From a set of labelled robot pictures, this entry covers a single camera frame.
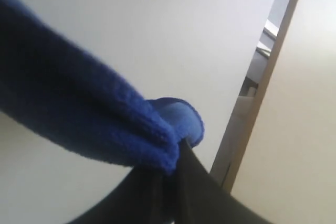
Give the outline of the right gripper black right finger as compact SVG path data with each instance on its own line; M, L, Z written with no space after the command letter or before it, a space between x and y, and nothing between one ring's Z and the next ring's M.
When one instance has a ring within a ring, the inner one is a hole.
M187 139L179 144L178 223L269 223L213 180Z

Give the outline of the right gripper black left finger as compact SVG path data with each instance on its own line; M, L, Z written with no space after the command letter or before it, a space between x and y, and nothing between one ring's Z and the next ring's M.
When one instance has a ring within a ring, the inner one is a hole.
M135 167L103 200L70 223L173 223L176 174Z

